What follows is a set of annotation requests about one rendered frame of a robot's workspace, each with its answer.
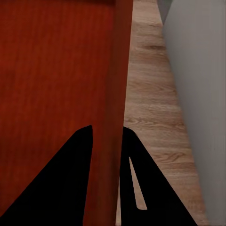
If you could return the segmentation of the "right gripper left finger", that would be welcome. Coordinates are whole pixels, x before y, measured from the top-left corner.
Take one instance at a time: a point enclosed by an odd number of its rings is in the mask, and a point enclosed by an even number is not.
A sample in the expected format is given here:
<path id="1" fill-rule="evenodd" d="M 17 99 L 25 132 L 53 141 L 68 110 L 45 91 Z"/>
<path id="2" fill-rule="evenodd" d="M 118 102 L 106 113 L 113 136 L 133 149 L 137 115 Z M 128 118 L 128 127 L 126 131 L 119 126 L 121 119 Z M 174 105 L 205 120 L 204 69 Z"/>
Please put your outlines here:
<path id="1" fill-rule="evenodd" d="M 0 226 L 82 226 L 93 148 L 78 129 L 0 217 Z"/>

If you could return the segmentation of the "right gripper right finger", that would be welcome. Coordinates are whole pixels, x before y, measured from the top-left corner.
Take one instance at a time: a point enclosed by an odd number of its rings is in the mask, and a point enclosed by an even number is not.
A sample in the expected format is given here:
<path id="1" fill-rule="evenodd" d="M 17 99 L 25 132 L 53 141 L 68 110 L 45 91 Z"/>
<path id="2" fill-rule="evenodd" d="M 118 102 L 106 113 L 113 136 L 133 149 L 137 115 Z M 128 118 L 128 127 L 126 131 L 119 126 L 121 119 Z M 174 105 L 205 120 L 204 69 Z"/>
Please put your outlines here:
<path id="1" fill-rule="evenodd" d="M 129 157 L 147 210 L 137 208 Z M 120 164 L 121 226 L 198 226 L 136 133 L 123 127 Z"/>

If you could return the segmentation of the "storage box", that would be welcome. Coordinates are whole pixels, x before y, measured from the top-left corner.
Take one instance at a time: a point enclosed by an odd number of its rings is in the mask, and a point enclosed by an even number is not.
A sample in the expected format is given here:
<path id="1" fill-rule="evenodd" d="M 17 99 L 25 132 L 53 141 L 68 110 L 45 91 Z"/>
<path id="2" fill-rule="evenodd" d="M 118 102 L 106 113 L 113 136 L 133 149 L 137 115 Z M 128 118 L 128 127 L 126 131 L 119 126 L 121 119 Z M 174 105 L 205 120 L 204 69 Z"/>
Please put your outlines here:
<path id="1" fill-rule="evenodd" d="M 78 130 L 82 226 L 115 226 L 133 0 L 0 0 L 0 217 Z"/>

